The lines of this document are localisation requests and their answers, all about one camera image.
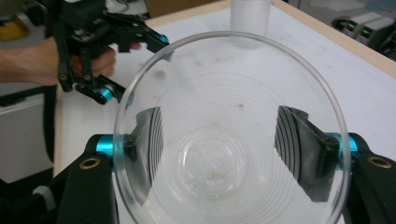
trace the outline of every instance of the clear glass bowl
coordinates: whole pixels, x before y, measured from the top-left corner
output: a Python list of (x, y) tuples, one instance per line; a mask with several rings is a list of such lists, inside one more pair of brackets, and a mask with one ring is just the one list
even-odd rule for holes
[[(311, 200), (277, 152), (281, 105), (340, 136), (325, 200)], [(347, 195), (347, 130), (329, 86), (258, 35), (205, 33), (156, 53), (123, 95), (114, 146), (137, 223), (334, 223)]]

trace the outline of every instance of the yellow object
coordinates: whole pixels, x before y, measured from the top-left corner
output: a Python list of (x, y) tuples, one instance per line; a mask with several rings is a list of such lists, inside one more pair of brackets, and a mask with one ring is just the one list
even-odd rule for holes
[(20, 39), (29, 33), (29, 29), (17, 16), (6, 16), (0, 18), (0, 40), (8, 41)]

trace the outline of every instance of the white tabletop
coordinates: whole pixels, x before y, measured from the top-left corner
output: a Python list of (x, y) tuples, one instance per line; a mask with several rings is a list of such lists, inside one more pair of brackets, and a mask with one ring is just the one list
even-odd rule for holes
[[(230, 9), (170, 22), (155, 30), (170, 42), (207, 31), (229, 30)], [(282, 10), (272, 7), (267, 37), (308, 60), (328, 82), (345, 116), (347, 130), (360, 134), (371, 150), (396, 161), (396, 79), (333, 43)], [(142, 49), (117, 57), (112, 78), (127, 86), (152, 53)], [(76, 92), (61, 93), (57, 108), (55, 173), (75, 160), (88, 139), (113, 133), (118, 105), (99, 105)]]

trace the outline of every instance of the robotic arm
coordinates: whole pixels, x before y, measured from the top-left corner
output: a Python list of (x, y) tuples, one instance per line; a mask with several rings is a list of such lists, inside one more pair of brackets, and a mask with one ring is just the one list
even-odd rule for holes
[[(106, 0), (52, 0), (43, 5), (55, 15), (52, 32), (59, 52), (62, 89), (71, 91), (75, 86), (101, 105), (112, 97), (120, 102), (125, 88), (107, 77), (94, 77), (91, 59), (111, 44), (117, 44), (119, 52), (129, 52), (131, 43), (146, 43), (154, 53), (169, 44), (165, 35), (147, 27), (140, 17), (107, 12)], [(81, 59), (82, 77), (73, 74), (71, 55)]]

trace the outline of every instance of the person's arm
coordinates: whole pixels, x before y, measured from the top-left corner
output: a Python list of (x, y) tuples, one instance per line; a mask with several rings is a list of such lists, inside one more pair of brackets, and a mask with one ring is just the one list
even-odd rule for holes
[[(92, 61), (94, 76), (111, 76), (114, 72), (115, 50), (109, 48)], [(79, 59), (72, 58), (75, 75), (80, 73)], [(0, 82), (31, 82), (40, 85), (58, 83), (58, 50), (50, 37), (24, 49), (0, 49)]]

